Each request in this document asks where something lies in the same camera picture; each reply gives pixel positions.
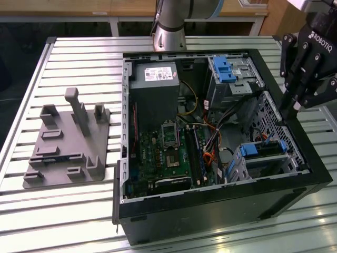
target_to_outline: yellow wire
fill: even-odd
[[[195,97],[195,106],[194,106],[194,108],[193,108],[192,111],[189,111],[189,112],[183,112],[183,113],[178,113],[179,116],[185,116],[185,115],[189,115],[189,114],[193,113],[193,112],[196,110],[196,108],[197,108],[197,106],[198,106],[198,97],[196,96],[194,90],[192,89],[192,87],[191,87],[188,83],[186,83],[185,81],[181,81],[181,82],[182,82],[183,84],[185,84],[187,87],[190,88],[190,90],[193,92],[193,95],[194,95],[194,97]]]

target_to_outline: wooden surface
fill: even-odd
[[[0,0],[2,15],[92,16],[110,12],[111,0]]]
[[[269,16],[263,22],[260,35],[296,33],[305,24],[306,14],[289,4],[287,0],[269,0]]]
[[[155,0],[0,0],[1,15],[153,16]],[[267,16],[265,9],[243,9],[226,0],[220,16]]]
[[[111,0],[113,16],[153,16],[155,0]],[[219,16],[267,16],[266,9],[242,8],[238,0],[225,0]]]

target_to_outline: green motherboard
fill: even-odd
[[[139,162],[136,166],[131,167],[131,178],[133,180],[131,180],[128,187],[130,198],[158,194],[156,191],[150,192],[156,187],[156,182],[165,183],[165,180],[189,179],[191,182],[190,188],[213,184],[213,172],[206,172],[202,153],[200,155],[198,150],[190,144],[191,138],[186,139],[186,136],[192,136],[192,133],[197,135],[193,141],[197,141],[199,147],[203,147],[205,145],[205,135],[202,127],[187,130],[186,128],[178,128],[175,123],[172,123],[166,127],[162,126],[161,129],[156,131],[141,132],[139,134],[139,153],[136,154]],[[198,170],[202,169],[190,162],[191,154],[197,157],[197,163],[203,167],[204,174],[201,171],[196,172],[195,167]]]

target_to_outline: robotiq logo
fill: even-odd
[[[328,42],[326,42],[321,36],[317,35],[317,33],[315,33],[314,31],[312,31],[311,34],[309,35],[309,38],[313,38],[314,40],[316,40],[326,50],[328,50],[329,53],[331,53],[331,51],[332,51],[332,45],[330,45]]]

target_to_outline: power supply label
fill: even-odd
[[[149,67],[145,69],[145,81],[173,80],[171,67]]]

